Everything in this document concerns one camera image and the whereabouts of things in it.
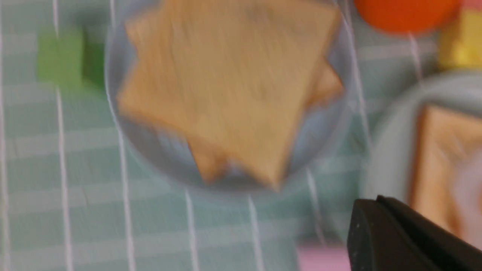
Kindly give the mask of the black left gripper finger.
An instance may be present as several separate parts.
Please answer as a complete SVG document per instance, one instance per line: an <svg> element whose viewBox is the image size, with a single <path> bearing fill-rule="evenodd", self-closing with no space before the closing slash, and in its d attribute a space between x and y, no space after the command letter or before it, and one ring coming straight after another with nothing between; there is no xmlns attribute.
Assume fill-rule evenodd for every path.
<svg viewBox="0 0 482 271"><path fill-rule="evenodd" d="M392 197L356 199L347 238L352 271L480 271L481 251Z"/></svg>

